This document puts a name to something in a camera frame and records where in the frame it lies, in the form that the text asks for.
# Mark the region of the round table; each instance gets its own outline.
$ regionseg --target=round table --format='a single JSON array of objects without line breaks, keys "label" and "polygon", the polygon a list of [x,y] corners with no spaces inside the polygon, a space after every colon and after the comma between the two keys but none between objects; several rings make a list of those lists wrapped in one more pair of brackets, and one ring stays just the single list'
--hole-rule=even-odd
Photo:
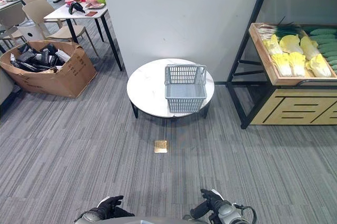
[{"label": "round table", "polygon": [[[168,64],[195,64],[183,59],[161,59],[146,63],[132,73],[127,82],[127,95],[131,101],[135,117],[138,110],[161,118],[183,117],[191,113],[171,113],[165,98],[165,67]],[[214,94],[214,81],[209,72],[206,73],[207,98],[200,111],[207,116],[210,100]]]}]

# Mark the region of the black metal shelf frame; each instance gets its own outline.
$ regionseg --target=black metal shelf frame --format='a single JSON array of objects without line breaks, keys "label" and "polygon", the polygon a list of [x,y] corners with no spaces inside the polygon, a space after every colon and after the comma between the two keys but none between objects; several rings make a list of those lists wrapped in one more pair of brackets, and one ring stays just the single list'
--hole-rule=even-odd
[{"label": "black metal shelf frame", "polygon": [[[249,28],[252,23],[256,22],[256,19],[260,13],[261,7],[263,5],[264,0],[256,0],[255,6],[253,9],[253,12],[251,14],[251,17],[249,19],[246,31],[244,33],[244,36],[242,38],[242,42],[240,44],[239,50],[237,52],[237,55],[235,57],[234,63],[232,65],[232,69],[230,71],[230,74],[227,78],[227,88],[228,91],[231,95],[231,98],[233,100],[233,103],[235,105],[236,111],[239,115],[239,118],[241,120],[241,128],[246,129],[248,125],[252,122],[252,120],[255,118],[255,116],[258,114],[260,109],[263,107],[263,105],[267,102],[267,100],[270,98],[270,96],[274,93],[276,89],[309,89],[309,90],[314,90],[314,89],[328,89],[332,90],[335,89],[337,90],[337,80],[328,80],[328,81],[320,81],[320,80],[305,80],[300,82],[296,86],[276,86],[272,85],[268,74],[266,73],[263,64],[261,62],[255,62],[255,61],[247,61],[247,60],[242,60],[242,55],[243,52],[247,46],[247,43],[249,41],[250,35],[249,35]],[[254,71],[248,71],[248,72],[239,72],[236,73],[236,70],[240,64],[250,64],[250,65],[260,65],[263,67],[261,70],[254,70]],[[253,75],[253,74],[261,74],[264,73],[267,81],[266,82],[261,82],[261,81],[234,81],[235,76],[239,75]],[[255,103],[254,107],[252,110],[246,114],[243,106],[239,100],[238,95],[235,92],[235,87],[236,86],[253,86],[253,85],[264,85],[267,86],[267,91],[266,93]]]}]

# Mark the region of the cardboard box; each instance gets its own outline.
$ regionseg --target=cardboard box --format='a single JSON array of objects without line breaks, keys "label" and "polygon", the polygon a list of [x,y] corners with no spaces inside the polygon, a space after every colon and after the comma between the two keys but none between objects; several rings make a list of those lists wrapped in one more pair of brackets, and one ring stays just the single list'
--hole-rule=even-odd
[{"label": "cardboard box", "polygon": [[31,47],[38,51],[49,43],[54,44],[56,48],[71,56],[56,73],[32,73],[12,66],[10,62],[11,54],[14,54],[16,58],[21,54],[17,49],[18,47],[7,51],[0,57],[0,66],[26,91],[66,96],[69,98],[78,97],[96,76],[96,69],[82,47],[76,43],[55,41],[28,42]]}]

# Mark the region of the gold floor marker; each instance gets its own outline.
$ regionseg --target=gold floor marker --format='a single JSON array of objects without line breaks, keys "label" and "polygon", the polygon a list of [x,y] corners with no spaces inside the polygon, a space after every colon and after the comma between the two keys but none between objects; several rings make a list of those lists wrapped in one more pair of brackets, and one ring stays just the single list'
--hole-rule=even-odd
[{"label": "gold floor marker", "polygon": [[154,141],[155,153],[167,153],[167,141]]}]

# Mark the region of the basket handle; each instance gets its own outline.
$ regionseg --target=basket handle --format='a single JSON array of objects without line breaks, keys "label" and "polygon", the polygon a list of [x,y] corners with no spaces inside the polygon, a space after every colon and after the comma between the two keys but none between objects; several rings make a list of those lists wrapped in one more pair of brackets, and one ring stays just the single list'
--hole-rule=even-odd
[{"label": "basket handle", "polygon": [[170,81],[168,80],[169,78],[169,67],[179,67],[179,66],[196,66],[196,67],[199,67],[199,68],[202,68],[202,82],[203,84],[205,85],[206,84],[206,66],[205,65],[200,65],[200,64],[168,64],[166,67],[165,67],[165,85],[168,85],[170,83]]}]

